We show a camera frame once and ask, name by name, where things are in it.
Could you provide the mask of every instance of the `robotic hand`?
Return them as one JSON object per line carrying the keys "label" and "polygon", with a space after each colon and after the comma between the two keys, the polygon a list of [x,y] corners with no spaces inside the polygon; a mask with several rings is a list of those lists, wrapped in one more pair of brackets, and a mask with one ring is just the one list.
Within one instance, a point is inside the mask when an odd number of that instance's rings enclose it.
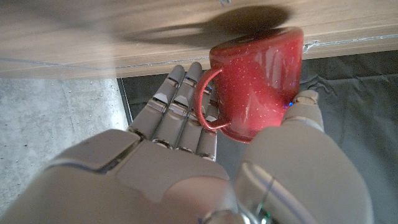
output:
{"label": "robotic hand", "polygon": [[[363,179],[323,132],[316,92],[299,93],[281,126],[252,140],[233,187],[214,162],[216,132],[192,111],[201,65],[184,74],[171,71],[127,132],[52,160],[1,223],[373,223]],[[214,120],[215,89],[204,96]]]}

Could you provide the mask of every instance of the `red mug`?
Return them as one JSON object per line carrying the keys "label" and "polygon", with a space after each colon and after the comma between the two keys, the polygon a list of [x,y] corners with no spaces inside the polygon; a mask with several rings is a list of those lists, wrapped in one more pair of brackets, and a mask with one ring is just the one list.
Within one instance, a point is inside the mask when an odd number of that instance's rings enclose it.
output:
{"label": "red mug", "polygon": [[[200,78],[194,110],[202,126],[241,142],[262,129],[279,126],[299,92],[303,31],[298,27],[267,30],[213,47],[211,68]],[[201,112],[203,91],[214,80],[220,114],[212,122]]]}

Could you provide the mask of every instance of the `sparkly red mug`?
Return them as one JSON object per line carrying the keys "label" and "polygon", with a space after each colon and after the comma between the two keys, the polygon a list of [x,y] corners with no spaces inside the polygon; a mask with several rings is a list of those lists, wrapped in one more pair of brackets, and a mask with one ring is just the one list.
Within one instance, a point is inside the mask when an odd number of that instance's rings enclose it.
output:
{"label": "sparkly red mug", "polygon": [[[303,31],[286,27],[246,35],[213,47],[211,68],[197,83],[194,110],[200,124],[241,142],[279,126],[299,92]],[[208,122],[201,112],[203,92],[213,79],[220,114]]]}

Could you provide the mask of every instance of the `metal joint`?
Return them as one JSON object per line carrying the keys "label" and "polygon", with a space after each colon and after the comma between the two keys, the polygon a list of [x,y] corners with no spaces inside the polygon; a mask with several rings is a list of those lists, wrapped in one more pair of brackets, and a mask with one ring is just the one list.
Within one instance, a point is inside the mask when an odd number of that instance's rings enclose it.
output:
{"label": "metal joint", "polygon": [[131,133],[134,133],[134,134],[138,135],[138,136],[140,137],[141,140],[146,139],[145,135],[144,135],[142,132],[138,131],[138,130],[135,129],[135,128],[133,129],[131,126],[129,126],[129,128],[128,128],[127,130],[128,130],[129,132],[131,132]]}
{"label": "metal joint", "polygon": [[197,85],[197,82],[193,79],[191,79],[190,77],[185,77],[183,83],[195,87]]}
{"label": "metal joint", "polygon": [[186,148],[186,147],[178,147],[178,148],[176,148],[176,150],[180,150],[180,151],[188,152],[190,154],[194,154],[191,149]]}
{"label": "metal joint", "polygon": [[152,142],[167,149],[173,150],[173,146],[168,141],[165,141],[163,139],[155,138],[154,140],[152,140]]}
{"label": "metal joint", "polygon": [[161,112],[162,114],[166,111],[167,108],[167,103],[164,103],[163,101],[160,101],[156,98],[152,98],[148,101],[148,106],[151,108]]}
{"label": "metal joint", "polygon": [[209,153],[201,153],[198,156],[200,156],[200,157],[202,157],[204,159],[216,162],[216,157],[214,155],[209,154]]}
{"label": "metal joint", "polygon": [[176,80],[174,80],[174,79],[172,79],[170,77],[166,78],[165,81],[167,81],[168,84],[174,86],[175,88],[178,88],[178,85],[179,85],[178,81],[176,81]]}
{"label": "metal joint", "polygon": [[182,117],[185,117],[188,113],[187,107],[177,101],[173,101],[169,109]]}

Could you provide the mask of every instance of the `wooden tabletop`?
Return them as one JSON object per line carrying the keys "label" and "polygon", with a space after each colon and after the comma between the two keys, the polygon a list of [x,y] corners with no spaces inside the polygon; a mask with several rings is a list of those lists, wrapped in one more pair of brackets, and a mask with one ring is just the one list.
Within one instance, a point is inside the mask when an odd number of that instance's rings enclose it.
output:
{"label": "wooden tabletop", "polygon": [[38,0],[0,3],[0,77],[168,73],[258,29],[298,26],[304,59],[398,50],[396,0]]}

